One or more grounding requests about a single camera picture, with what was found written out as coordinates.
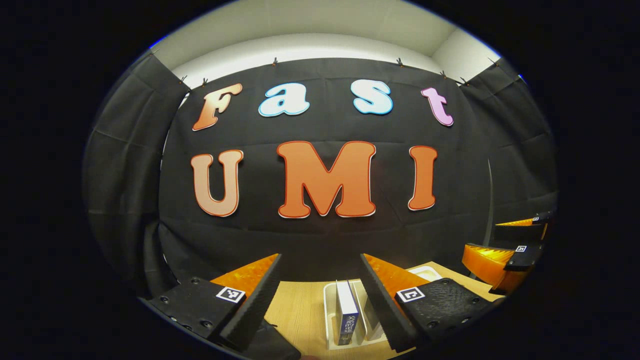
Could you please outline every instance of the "white plastic container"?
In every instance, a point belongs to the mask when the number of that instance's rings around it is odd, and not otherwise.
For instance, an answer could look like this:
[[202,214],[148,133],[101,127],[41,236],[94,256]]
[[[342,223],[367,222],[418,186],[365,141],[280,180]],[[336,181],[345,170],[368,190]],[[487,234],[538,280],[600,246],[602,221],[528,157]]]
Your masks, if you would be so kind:
[[[434,281],[438,279],[442,279],[442,276],[436,272],[430,266],[421,266],[419,268],[415,268],[413,270],[409,270],[411,273],[418,275],[419,277]],[[362,347],[369,344],[379,343],[381,341],[387,340],[387,335],[383,332],[382,336],[375,340],[367,340],[367,334],[372,332],[371,325],[364,313],[364,305],[367,303],[367,292],[364,290],[364,286],[362,286],[362,281],[360,280],[349,280],[351,284],[351,289],[356,297],[356,306],[358,307],[358,312],[360,313],[360,319],[358,319],[358,323],[356,324],[356,329],[353,332],[353,337],[351,338],[351,343],[349,345],[339,345],[337,344],[337,338],[334,335],[335,332],[335,282],[330,282],[327,284],[324,289],[324,326],[326,328],[326,346],[329,350],[341,350],[345,348],[353,348],[353,347]]]

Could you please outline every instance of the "white ceiling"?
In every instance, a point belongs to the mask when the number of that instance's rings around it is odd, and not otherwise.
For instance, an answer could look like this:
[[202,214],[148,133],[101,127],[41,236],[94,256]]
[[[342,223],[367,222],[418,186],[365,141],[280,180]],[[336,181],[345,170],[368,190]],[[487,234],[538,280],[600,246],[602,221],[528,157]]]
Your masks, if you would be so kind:
[[240,42],[295,33],[355,35],[432,56],[457,27],[402,0],[237,0],[152,47],[169,69]]

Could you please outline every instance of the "book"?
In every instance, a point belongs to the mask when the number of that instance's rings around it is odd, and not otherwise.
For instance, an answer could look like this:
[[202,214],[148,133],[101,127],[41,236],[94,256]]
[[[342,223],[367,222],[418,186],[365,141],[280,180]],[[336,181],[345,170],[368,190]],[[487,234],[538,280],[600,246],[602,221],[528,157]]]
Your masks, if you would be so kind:
[[335,319],[338,324],[338,345],[349,345],[360,318],[349,281],[335,281]]

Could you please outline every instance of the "orange plastic part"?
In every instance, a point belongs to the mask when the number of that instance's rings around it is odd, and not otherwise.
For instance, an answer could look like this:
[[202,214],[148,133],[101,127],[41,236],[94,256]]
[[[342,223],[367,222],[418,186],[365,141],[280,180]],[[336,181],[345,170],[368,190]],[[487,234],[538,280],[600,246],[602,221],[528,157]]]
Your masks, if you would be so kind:
[[502,290],[510,294],[531,271],[531,269],[528,271],[507,271],[504,269],[514,253],[515,250],[466,244],[462,263],[480,280],[491,285],[494,290]]
[[525,220],[511,221],[511,222],[503,222],[502,224],[495,224],[496,226],[532,226],[533,219],[528,218]]
[[547,233],[547,225],[545,224],[545,228],[542,229],[542,236],[540,236],[540,240],[543,240],[545,238],[545,234]]
[[514,250],[491,249],[466,244],[462,263],[480,280],[495,286],[504,277],[504,266],[514,253]]
[[396,301],[396,293],[400,290],[413,288],[415,286],[428,284],[429,281],[425,280],[418,275],[406,271],[405,269],[395,266],[391,263],[387,263],[384,260],[380,260],[371,255],[364,254],[367,262],[371,265],[371,268],[384,285],[385,289],[389,293],[394,302],[400,308]]
[[246,297],[249,298],[277,256],[278,254],[273,254],[264,259],[254,261],[225,275],[221,275],[211,282],[220,286],[228,286],[233,289],[242,290],[246,293]]

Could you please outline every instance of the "orange letter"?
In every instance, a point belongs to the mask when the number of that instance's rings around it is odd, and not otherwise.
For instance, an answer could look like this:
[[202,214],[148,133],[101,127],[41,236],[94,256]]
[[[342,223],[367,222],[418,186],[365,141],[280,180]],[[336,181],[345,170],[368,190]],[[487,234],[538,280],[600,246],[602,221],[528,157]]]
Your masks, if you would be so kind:
[[415,183],[409,209],[428,209],[436,203],[433,196],[433,162],[438,153],[432,147],[414,146],[409,149],[409,155],[415,162]]
[[228,93],[237,95],[240,94],[241,91],[242,84],[235,84],[205,95],[204,106],[202,107],[200,118],[193,124],[193,131],[206,129],[209,126],[215,125],[215,123],[218,122],[218,118],[215,116],[216,109],[218,109],[220,113],[223,113],[227,109],[227,106],[229,106],[231,95]]
[[236,211],[240,198],[238,163],[243,157],[244,154],[240,150],[225,151],[218,156],[225,178],[225,197],[221,201],[213,199],[209,191],[209,166],[213,163],[213,156],[202,154],[196,155],[191,159],[196,201],[207,214],[216,217],[227,217]]
[[342,217],[368,217],[376,212],[369,192],[369,169],[376,147],[368,142],[344,144],[330,171],[311,143],[295,141],[278,146],[285,163],[285,200],[278,213],[284,218],[306,218],[311,208],[305,205],[307,193],[321,216],[329,213],[342,188],[342,202],[335,212]]

